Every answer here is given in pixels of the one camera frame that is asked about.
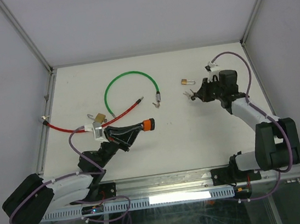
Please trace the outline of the brass long-shackle padlock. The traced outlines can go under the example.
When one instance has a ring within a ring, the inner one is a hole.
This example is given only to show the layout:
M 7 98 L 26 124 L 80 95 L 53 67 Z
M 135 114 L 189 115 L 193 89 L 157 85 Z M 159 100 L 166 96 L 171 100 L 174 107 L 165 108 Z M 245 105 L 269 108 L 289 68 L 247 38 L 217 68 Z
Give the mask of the brass long-shackle padlock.
M 182 85 L 195 85 L 195 81 L 193 80 L 188 80 L 188 79 L 182 79 L 181 80 Z

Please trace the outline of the orange black padlock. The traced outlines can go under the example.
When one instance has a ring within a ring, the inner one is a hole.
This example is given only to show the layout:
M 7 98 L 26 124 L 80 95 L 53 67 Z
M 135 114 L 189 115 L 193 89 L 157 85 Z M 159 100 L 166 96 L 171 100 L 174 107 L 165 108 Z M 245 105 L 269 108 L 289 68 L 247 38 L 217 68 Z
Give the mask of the orange black padlock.
M 155 120 L 153 118 L 143 121 L 143 130 L 144 131 L 153 131 L 155 130 Z

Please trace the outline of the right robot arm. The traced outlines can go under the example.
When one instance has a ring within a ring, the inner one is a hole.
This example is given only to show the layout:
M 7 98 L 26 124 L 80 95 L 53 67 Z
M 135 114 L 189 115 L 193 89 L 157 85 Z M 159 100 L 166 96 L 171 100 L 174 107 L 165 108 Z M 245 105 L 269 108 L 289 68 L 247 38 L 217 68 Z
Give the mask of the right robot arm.
M 252 171 L 288 172 L 300 164 L 300 142 L 293 119 L 270 116 L 239 91 L 237 72 L 222 70 L 202 80 L 191 96 L 202 102 L 219 101 L 229 114 L 240 118 L 255 132 L 254 151 L 230 157 L 228 176 L 242 181 Z

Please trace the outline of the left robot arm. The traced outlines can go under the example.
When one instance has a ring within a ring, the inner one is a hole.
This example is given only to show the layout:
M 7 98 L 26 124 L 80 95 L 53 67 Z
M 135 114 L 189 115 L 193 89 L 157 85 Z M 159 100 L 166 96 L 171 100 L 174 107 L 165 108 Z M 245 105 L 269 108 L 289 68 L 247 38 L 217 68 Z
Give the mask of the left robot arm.
M 125 127 L 96 122 L 77 128 L 77 132 L 92 132 L 95 140 L 100 141 L 99 149 L 80 152 L 73 145 L 74 134 L 71 133 L 68 143 L 79 155 L 78 170 L 58 177 L 35 173 L 26 177 L 2 205 L 9 224 L 39 224 L 47 214 L 68 204 L 101 204 L 117 200 L 118 196 L 110 194 L 100 184 L 106 174 L 106 165 L 119 150 L 129 151 L 141 132 L 154 128 L 152 118 Z

